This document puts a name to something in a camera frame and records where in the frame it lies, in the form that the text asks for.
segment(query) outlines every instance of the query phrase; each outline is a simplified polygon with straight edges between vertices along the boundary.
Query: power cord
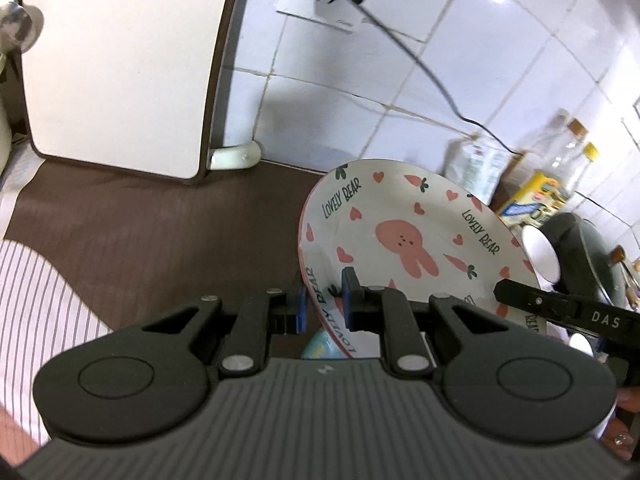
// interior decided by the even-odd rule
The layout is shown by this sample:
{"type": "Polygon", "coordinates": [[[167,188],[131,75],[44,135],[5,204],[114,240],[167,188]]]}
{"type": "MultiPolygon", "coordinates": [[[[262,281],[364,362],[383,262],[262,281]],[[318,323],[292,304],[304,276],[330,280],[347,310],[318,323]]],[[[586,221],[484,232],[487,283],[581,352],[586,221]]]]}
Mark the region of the power cord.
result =
{"type": "Polygon", "coordinates": [[[426,66],[422,60],[416,56],[413,52],[411,52],[409,50],[409,48],[400,40],[398,40],[398,38],[396,38],[393,33],[389,30],[389,28],[382,23],[379,19],[377,19],[373,14],[371,14],[367,9],[365,9],[363,6],[361,6],[360,4],[357,4],[355,2],[352,2],[353,5],[355,5],[358,10],[368,19],[371,21],[371,23],[373,23],[377,28],[379,28],[382,32],[384,32],[397,46],[399,46],[404,52],[405,54],[407,54],[411,59],[414,60],[414,63],[420,67],[420,69],[427,75],[427,77],[429,79],[431,79],[431,81],[433,82],[434,85],[436,85],[436,87],[438,88],[438,90],[440,91],[440,93],[442,94],[442,96],[444,97],[445,101],[447,102],[447,104],[449,105],[449,107],[451,108],[451,110],[453,111],[453,113],[462,121],[465,121],[465,123],[469,123],[469,124],[473,124],[474,126],[478,126],[479,128],[482,128],[484,131],[486,131],[489,135],[491,135],[505,150],[507,150],[509,153],[511,153],[512,155],[520,155],[520,153],[518,152],[514,152],[511,148],[509,148],[504,142],[502,142],[489,128],[487,128],[486,126],[484,126],[484,124],[481,124],[477,121],[474,121],[473,119],[469,119],[467,117],[465,117],[462,113],[460,113],[460,110],[458,108],[458,105],[456,104],[456,102],[453,100],[453,97],[451,96],[451,94],[449,93],[449,91],[447,91],[447,89],[445,88],[445,86],[443,85],[442,81],[440,81],[440,79],[438,78],[438,76],[436,76],[431,69],[426,66]]]}

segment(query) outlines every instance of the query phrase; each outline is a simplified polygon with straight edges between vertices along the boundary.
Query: pink bunny illustration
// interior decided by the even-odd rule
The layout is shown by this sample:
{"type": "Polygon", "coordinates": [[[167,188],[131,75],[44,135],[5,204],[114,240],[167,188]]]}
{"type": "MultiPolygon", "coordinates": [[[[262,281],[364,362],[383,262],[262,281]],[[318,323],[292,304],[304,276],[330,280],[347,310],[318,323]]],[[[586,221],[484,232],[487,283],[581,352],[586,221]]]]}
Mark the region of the pink bunny illustration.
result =
{"type": "Polygon", "coordinates": [[[400,256],[404,270],[414,278],[422,276],[421,266],[431,276],[440,271],[431,255],[422,246],[422,235],[418,228],[404,220],[386,220],[376,226],[376,238],[385,249],[400,256]]]}

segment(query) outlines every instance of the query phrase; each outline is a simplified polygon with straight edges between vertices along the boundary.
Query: electrical outlet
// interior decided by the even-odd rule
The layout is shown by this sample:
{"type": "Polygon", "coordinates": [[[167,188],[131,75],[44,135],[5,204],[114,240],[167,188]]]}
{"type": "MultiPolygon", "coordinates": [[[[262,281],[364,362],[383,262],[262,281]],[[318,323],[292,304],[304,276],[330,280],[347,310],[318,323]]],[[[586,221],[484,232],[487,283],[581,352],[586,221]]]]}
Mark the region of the electrical outlet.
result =
{"type": "Polygon", "coordinates": [[[348,32],[356,31],[362,23],[362,14],[347,0],[276,0],[276,10],[348,32]]]}

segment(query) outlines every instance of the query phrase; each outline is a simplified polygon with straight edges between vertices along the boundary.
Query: person's skin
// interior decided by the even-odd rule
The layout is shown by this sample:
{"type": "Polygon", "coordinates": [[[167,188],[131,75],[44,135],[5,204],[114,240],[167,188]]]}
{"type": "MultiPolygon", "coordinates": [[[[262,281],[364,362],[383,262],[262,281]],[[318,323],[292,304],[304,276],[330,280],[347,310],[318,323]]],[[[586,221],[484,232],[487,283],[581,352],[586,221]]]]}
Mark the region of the person's skin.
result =
{"type": "MultiPolygon", "coordinates": [[[[632,413],[640,413],[640,386],[633,388],[622,388],[618,391],[617,405],[632,413]]],[[[629,429],[619,418],[612,418],[604,430],[601,438],[602,443],[609,447],[616,455],[623,460],[631,458],[630,446],[633,439],[629,435],[629,429]],[[616,444],[615,440],[622,439],[622,444],[616,444]]]]}

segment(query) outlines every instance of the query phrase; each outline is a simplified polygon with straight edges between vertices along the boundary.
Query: decorative plate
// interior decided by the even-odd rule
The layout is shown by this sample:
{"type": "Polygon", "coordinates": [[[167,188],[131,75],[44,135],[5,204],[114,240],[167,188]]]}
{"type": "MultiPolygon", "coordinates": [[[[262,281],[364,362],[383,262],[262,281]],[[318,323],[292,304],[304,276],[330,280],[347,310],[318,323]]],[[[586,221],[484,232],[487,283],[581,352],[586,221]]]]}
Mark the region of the decorative plate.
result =
{"type": "Polygon", "coordinates": [[[380,355],[377,335],[344,326],[340,274],[402,290],[409,300],[452,294],[545,333],[545,320],[497,303],[495,283],[538,287],[516,238],[475,196],[428,170],[393,160],[357,160],[314,187],[300,218],[302,276],[327,332],[350,357],[380,355]]]}

